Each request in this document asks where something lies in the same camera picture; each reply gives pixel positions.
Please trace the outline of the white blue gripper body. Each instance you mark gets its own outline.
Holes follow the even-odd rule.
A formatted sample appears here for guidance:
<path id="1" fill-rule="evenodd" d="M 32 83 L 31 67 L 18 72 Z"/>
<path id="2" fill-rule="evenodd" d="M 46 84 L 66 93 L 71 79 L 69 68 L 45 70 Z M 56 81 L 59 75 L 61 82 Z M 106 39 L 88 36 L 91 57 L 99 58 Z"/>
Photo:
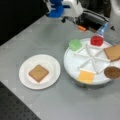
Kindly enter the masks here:
<path id="1" fill-rule="evenodd" d="M 83 8 L 79 0 L 43 0 L 48 8 L 49 18 L 79 17 Z"/>

